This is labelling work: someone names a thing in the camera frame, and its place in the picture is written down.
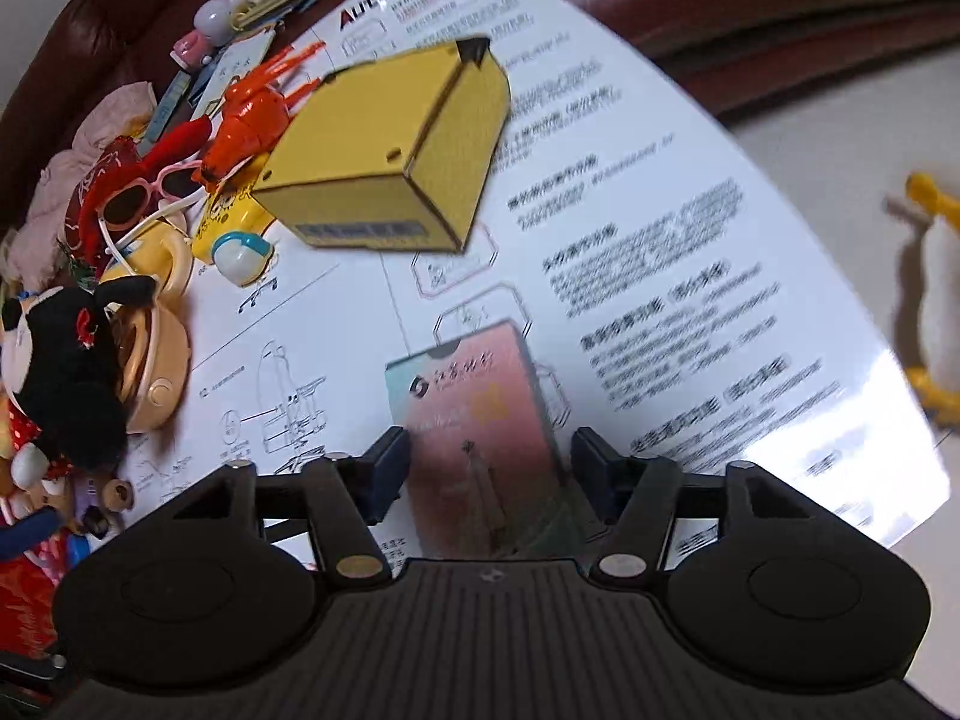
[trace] sunglasses lens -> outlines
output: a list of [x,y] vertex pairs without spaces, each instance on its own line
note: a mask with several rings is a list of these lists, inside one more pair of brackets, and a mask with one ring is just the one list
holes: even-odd
[[163,177],[163,191],[167,196],[179,197],[180,199],[191,196],[195,191],[203,188],[203,184],[194,181],[192,176],[193,167],[168,172]]
[[145,187],[139,184],[128,187],[107,203],[104,219],[107,224],[128,224],[136,219],[148,199]]

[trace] orange lobster toy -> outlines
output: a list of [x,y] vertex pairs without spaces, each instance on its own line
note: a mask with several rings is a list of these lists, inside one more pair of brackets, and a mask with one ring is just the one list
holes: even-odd
[[290,56],[288,46],[224,92],[224,120],[194,175],[212,194],[217,184],[244,160],[272,151],[290,125],[290,109],[320,85],[310,81],[286,97],[271,84],[326,44],[314,43]]

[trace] white floor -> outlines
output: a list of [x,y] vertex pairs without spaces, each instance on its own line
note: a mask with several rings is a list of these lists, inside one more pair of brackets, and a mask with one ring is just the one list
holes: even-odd
[[[796,204],[894,343],[902,293],[916,277],[916,264],[901,258],[918,233],[886,212],[884,200],[904,194],[911,170],[927,170],[960,194],[960,49],[830,87],[733,132]],[[941,449],[960,490],[960,437],[946,437]],[[952,714],[960,714],[959,542],[960,498],[953,498],[895,550],[933,598],[909,679]]]

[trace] ridged black surface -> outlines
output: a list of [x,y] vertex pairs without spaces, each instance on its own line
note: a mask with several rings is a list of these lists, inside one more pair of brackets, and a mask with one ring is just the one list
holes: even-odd
[[344,594],[301,650],[232,690],[160,698],[85,683],[50,717],[943,718],[903,683],[788,696],[710,670],[653,602],[597,589],[573,562],[408,563],[383,590]]

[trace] pink toy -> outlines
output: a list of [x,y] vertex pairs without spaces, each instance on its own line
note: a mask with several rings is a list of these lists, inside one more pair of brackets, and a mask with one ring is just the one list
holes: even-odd
[[200,30],[194,29],[174,43],[170,58],[188,73],[195,73],[208,65],[216,52],[216,47],[210,43],[209,38]]

